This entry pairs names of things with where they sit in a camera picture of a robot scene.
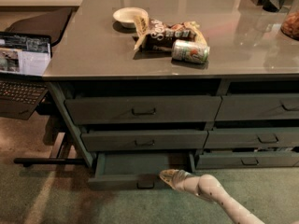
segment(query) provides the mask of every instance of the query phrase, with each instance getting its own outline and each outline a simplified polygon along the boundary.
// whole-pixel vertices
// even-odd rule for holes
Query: soda can
[[[205,63],[208,55],[207,45],[183,40],[176,40],[171,52],[173,59],[188,63]]]

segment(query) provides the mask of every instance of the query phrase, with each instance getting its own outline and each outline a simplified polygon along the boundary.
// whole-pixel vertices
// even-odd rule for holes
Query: chair
[[[73,8],[64,7],[29,19],[23,19],[12,23],[5,31],[11,33],[49,35],[51,45],[56,46],[64,35],[64,30],[72,15]],[[48,92],[36,109],[39,115],[57,116],[63,122],[61,115]],[[63,144],[67,140],[67,128],[59,127],[57,136],[48,158],[16,158],[14,163],[23,164],[24,167],[32,164],[85,164],[83,159],[60,158]]]

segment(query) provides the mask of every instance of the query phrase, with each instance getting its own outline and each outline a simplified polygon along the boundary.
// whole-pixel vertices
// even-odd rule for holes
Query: laptop keyboard
[[[30,82],[0,82],[0,100],[11,100],[24,104],[35,104],[47,87]]]

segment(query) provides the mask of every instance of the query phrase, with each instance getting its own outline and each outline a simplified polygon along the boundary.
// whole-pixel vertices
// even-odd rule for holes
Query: chair leg
[[[48,158],[16,158],[14,163],[22,164],[23,167],[30,167],[33,164],[75,164],[75,165],[85,165],[84,159],[64,159],[59,158],[66,138],[66,133],[58,133],[50,156]]]

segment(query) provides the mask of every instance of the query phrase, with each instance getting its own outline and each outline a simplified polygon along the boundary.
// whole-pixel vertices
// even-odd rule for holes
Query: robotic hand
[[[219,204],[236,224],[263,223],[232,198],[213,175],[198,176],[183,170],[169,169],[161,171],[160,178],[174,190],[186,191],[208,202]]]

